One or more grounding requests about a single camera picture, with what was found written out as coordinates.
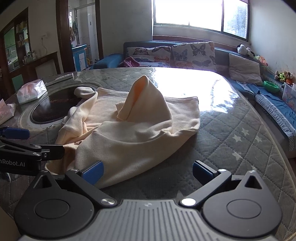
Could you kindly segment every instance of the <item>sofa armrest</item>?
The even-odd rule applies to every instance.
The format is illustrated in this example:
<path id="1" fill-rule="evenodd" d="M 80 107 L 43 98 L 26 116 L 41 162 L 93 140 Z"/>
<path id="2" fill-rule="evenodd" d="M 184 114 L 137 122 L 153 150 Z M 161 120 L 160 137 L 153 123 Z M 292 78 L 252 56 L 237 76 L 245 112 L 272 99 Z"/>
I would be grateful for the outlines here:
<path id="1" fill-rule="evenodd" d="M 110 54 L 109 56 L 96 62 L 91 69 L 117 68 L 123 60 L 124 56 L 121 53 Z"/>

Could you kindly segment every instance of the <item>window sill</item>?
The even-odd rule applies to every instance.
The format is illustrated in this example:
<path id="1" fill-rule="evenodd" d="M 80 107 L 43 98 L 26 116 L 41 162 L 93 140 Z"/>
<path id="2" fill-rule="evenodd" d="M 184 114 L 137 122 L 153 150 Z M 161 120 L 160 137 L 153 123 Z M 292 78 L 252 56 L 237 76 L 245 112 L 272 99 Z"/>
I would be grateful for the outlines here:
<path id="1" fill-rule="evenodd" d="M 232 36 L 216 33 L 209 30 L 183 27 L 183 26 L 154 25 L 153 35 L 168 35 L 168 36 L 176 36 L 176 37 L 197 38 L 197 39 L 204 39 L 207 41 L 218 42 L 218 43 L 222 43 L 230 46 L 237 46 L 239 44 L 244 44 L 246 47 L 251 46 L 250 42 L 237 39 Z"/>

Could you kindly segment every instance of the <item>pink blanket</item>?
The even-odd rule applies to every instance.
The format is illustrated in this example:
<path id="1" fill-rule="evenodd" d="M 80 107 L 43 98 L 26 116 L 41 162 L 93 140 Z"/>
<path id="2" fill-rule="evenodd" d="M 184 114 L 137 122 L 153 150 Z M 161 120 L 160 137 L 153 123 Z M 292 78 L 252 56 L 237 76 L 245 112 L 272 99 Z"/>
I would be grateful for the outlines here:
<path id="1" fill-rule="evenodd" d="M 148 67 L 146 65 L 140 65 L 139 62 L 135 61 L 133 57 L 127 57 L 124 61 L 122 61 L 118 67 Z"/>

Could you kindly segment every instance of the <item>gray quilted tablecloth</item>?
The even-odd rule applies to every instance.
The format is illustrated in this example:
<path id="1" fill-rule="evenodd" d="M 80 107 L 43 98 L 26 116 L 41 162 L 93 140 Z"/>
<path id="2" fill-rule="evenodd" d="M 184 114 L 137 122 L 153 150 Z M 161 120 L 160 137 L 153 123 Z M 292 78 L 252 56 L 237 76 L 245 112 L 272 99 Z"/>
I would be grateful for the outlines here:
<path id="1" fill-rule="evenodd" d="M 78 72 L 74 82 L 77 85 L 100 83 L 103 88 L 129 91 L 134 81 L 143 74 L 164 96 L 198 96 L 200 130 L 158 166 L 103 191 L 117 199 L 180 198 L 201 186 L 192 175 L 195 160 L 201 160 L 214 169 L 225 168 L 236 175 L 244 175 L 254 169 L 261 175 L 283 211 L 276 238 L 293 238 L 296 233 L 296 189 L 287 167 L 289 163 L 281 155 L 253 107 L 224 78 L 211 73 L 207 74 L 205 80 L 205 74 L 195 70 L 116 68 Z M 67 81 L 63 85 L 73 84 L 73 80 Z M 23 110 L 18 108 L 17 111 L 19 113 L 6 125 L 17 125 Z M 27 143 L 54 143 L 59 128 L 59 125 L 31 128 L 32 135 Z M 12 175 L 11 183 L 0 180 L 0 206 L 11 216 L 31 181 L 32 177 L 19 175 Z"/>

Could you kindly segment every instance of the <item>blue cabinet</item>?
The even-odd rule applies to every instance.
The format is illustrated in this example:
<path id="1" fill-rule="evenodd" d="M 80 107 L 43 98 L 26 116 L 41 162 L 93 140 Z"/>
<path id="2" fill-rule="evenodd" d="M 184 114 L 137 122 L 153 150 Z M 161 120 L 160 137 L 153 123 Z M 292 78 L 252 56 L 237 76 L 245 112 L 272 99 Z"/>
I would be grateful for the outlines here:
<path id="1" fill-rule="evenodd" d="M 88 67 L 86 61 L 86 47 L 87 45 L 85 44 L 72 48 L 73 60 L 76 71 L 85 70 Z"/>

